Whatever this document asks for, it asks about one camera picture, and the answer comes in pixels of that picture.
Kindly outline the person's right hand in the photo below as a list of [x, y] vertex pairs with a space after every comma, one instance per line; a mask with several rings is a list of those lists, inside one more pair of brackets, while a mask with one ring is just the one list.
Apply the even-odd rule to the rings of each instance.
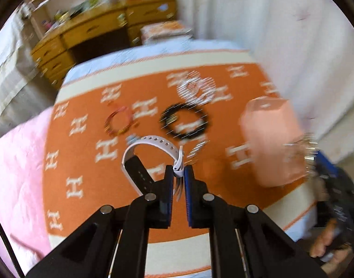
[[[312, 258], [323, 257], [325, 255], [327, 247], [331, 245], [337, 235], [337, 229], [338, 223], [336, 219], [331, 219], [309, 250], [309, 255]], [[332, 254], [331, 259], [321, 268], [328, 277], [339, 277], [353, 256], [354, 253], [351, 247], [337, 250]]]

